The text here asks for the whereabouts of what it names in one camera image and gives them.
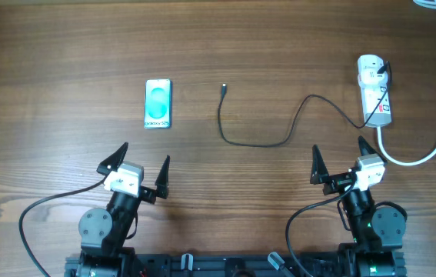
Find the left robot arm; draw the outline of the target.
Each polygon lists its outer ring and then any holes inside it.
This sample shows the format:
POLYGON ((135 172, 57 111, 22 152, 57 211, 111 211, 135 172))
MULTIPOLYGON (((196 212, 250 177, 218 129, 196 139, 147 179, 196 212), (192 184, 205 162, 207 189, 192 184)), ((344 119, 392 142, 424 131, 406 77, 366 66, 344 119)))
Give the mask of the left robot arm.
POLYGON ((168 197, 168 173, 171 158, 162 164, 153 189, 144 187, 144 168, 124 160, 128 143, 98 164, 97 173, 104 176, 104 189, 112 197, 104 209, 88 210, 80 219, 78 230, 82 238, 77 259, 65 261, 65 276, 146 276, 146 268, 126 240, 135 236, 129 232, 137 225, 138 208, 142 202, 155 203, 168 197))

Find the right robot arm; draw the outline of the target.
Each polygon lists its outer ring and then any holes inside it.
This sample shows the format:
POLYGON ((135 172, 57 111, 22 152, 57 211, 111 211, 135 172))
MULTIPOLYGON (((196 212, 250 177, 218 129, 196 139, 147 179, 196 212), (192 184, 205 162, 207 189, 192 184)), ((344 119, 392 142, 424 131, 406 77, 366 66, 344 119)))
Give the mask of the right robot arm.
POLYGON ((325 195, 338 194, 338 212, 353 237, 335 252, 301 255, 313 276, 402 277, 408 274, 403 246, 408 214, 393 202, 375 202, 370 187, 383 179, 387 161, 363 137, 361 155, 346 173, 331 175, 317 145, 312 147, 310 183, 324 186, 325 195))

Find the turquoise screen smartphone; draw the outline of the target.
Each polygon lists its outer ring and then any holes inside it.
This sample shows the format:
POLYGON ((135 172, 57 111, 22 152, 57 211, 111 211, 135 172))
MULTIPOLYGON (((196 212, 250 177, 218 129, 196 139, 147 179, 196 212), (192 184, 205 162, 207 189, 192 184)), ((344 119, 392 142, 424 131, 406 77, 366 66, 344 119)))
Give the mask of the turquoise screen smartphone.
POLYGON ((149 79, 145 83, 146 129, 171 127, 171 80, 149 79))

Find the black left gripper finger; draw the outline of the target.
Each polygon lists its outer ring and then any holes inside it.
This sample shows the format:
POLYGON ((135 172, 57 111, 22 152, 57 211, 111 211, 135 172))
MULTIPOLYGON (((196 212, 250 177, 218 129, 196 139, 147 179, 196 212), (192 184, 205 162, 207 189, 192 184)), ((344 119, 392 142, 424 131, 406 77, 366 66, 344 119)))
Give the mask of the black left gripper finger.
POLYGON ((118 150, 98 164, 96 172, 101 175, 109 175, 110 172, 116 171, 123 163, 127 150, 128 143, 125 142, 118 148, 118 150))
POLYGON ((156 186, 156 196, 161 199, 166 199, 169 193, 169 166, 171 158, 169 155, 166 156, 165 161, 158 173, 158 177, 155 180, 156 186))

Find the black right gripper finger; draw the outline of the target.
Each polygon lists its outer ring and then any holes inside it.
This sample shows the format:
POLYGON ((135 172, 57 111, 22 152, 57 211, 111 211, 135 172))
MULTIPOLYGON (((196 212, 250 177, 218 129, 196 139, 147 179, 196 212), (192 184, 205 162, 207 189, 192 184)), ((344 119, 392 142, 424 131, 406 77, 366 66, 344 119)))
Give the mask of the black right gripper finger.
POLYGON ((312 146, 312 166, 310 183, 313 185, 326 183, 329 173, 317 145, 312 146))
POLYGON ((358 147, 362 156, 376 154, 384 164, 387 163, 387 159, 384 158, 383 155, 377 152, 373 147, 371 147, 366 139, 361 135, 358 137, 358 147))

